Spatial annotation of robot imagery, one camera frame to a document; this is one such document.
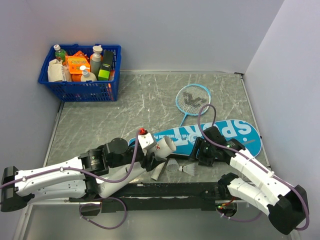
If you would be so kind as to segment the blue badminton racket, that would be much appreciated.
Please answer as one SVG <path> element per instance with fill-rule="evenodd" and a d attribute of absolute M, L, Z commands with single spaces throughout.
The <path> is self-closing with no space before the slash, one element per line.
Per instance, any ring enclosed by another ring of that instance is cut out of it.
<path fill-rule="evenodd" d="M 176 150 L 169 155 L 171 159 L 187 159 L 193 161 L 190 157 L 196 138 L 201 137 L 201 132 L 196 124 L 184 125 L 187 117 L 197 117 L 203 115 L 209 107 L 203 110 L 201 107 L 211 103 L 210 91 L 201 84 L 189 84 L 184 86 L 175 97 L 175 105 L 183 114 L 181 123 L 177 126 L 171 126 L 163 131 L 155 133 L 157 140 L 164 137 L 170 138 L 176 146 Z"/>

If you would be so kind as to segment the blue racket cover bag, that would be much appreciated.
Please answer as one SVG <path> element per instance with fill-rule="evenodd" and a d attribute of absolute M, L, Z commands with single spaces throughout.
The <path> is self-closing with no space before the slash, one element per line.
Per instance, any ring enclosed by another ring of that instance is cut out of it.
<path fill-rule="evenodd" d="M 214 125 L 227 141 L 236 139 L 255 157 L 260 153 L 262 149 L 262 139 L 255 127 L 250 123 L 244 120 L 229 119 L 217 121 Z M 202 134 L 198 125 L 194 124 L 174 127 L 156 132 L 153 135 L 157 141 L 165 136 L 171 138 L 176 145 L 176 151 L 173 153 L 188 156 L 192 151 L 196 137 L 200 137 Z"/>

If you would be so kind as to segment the white shuttlecock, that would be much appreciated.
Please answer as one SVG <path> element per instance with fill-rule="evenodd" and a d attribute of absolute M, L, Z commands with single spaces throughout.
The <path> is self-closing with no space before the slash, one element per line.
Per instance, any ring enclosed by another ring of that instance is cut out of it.
<path fill-rule="evenodd" d="M 188 164 L 188 165 L 180 166 L 178 168 L 178 170 L 180 172 L 186 173 L 186 174 L 191 175 L 191 176 L 194 177 L 196 175 L 196 164 L 195 163 L 191 163 L 191 164 Z"/>
<path fill-rule="evenodd" d="M 179 164 L 177 162 L 176 159 L 174 158 L 169 158 L 168 159 L 168 162 L 167 162 L 167 165 L 166 165 L 166 170 L 169 171 L 169 172 L 174 172 L 174 171 L 177 171 L 179 169 Z"/>

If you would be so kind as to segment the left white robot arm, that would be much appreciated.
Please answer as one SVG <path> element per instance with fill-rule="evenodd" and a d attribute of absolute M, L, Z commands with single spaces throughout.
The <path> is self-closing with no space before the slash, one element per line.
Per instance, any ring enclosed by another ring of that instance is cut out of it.
<path fill-rule="evenodd" d="M 0 185 L 0 210 L 13 212 L 28 204 L 59 198 L 93 201 L 106 199 L 141 174 L 164 163 L 176 150 L 167 136 L 156 141 L 140 135 L 132 146 L 117 137 L 70 160 L 47 167 L 4 169 Z"/>

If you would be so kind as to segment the blue plastic basket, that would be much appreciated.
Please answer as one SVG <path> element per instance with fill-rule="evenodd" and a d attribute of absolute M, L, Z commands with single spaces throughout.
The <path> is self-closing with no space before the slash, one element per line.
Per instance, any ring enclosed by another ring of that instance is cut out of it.
<path fill-rule="evenodd" d="M 121 68 L 121 46 L 118 44 L 103 44 L 103 50 L 113 52 L 111 69 L 115 71 L 112 81 L 94 82 L 49 82 L 48 66 L 56 58 L 54 47 L 51 46 L 38 77 L 38 83 L 46 86 L 59 100 L 63 102 L 115 102 L 118 100 Z"/>

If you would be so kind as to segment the white shuttlecock tube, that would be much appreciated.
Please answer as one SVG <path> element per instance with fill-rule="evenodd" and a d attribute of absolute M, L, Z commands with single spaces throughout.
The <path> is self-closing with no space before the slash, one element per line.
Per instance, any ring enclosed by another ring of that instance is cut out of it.
<path fill-rule="evenodd" d="M 156 156 L 159 157 L 168 157 L 174 151 L 176 151 L 177 147 L 174 141 L 168 136 L 163 137 L 161 140 L 156 141 L 157 144 L 155 146 Z M 142 150 L 138 137 L 136 138 L 135 148 L 137 150 Z M 116 173 L 110 176 L 106 181 L 99 184 L 98 186 L 98 195 L 101 198 L 108 198 L 129 182 L 139 177 L 141 174 L 147 172 L 145 169 L 145 157 L 150 153 L 144 154 L 142 150 L 142 157 L 138 156 L 137 152 L 133 153 L 135 162 L 132 164 L 128 164 L 120 168 Z"/>

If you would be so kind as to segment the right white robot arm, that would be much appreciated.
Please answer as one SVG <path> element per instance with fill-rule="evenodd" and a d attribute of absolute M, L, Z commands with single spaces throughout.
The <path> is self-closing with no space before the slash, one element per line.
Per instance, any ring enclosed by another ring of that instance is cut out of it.
<path fill-rule="evenodd" d="M 262 165 L 238 140 L 226 140 L 217 127 L 203 130 L 195 139 L 189 158 L 211 166 L 223 162 L 249 179 L 242 180 L 230 172 L 218 181 L 218 193 L 223 199 L 240 198 L 268 216 L 271 224 L 282 234 L 299 230 L 299 224 L 309 225 L 309 206 L 306 190 L 292 186 Z"/>

